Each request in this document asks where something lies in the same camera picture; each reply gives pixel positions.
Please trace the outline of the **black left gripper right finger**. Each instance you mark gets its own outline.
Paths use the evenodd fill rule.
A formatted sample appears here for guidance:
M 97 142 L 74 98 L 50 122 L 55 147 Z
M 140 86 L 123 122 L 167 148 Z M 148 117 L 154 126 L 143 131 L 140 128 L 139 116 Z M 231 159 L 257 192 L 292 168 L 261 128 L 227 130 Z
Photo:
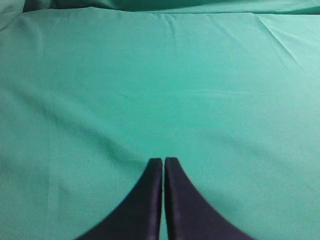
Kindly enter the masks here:
M 165 159 L 164 208 L 170 240 L 252 239 L 205 200 L 176 157 Z

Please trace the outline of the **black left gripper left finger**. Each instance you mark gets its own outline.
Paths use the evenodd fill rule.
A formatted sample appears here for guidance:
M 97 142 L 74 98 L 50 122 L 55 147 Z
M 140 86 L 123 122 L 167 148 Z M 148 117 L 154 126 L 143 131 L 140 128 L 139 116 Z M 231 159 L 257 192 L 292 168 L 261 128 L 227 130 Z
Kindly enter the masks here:
M 162 216 L 163 162 L 151 158 L 124 200 L 79 240 L 158 240 Z

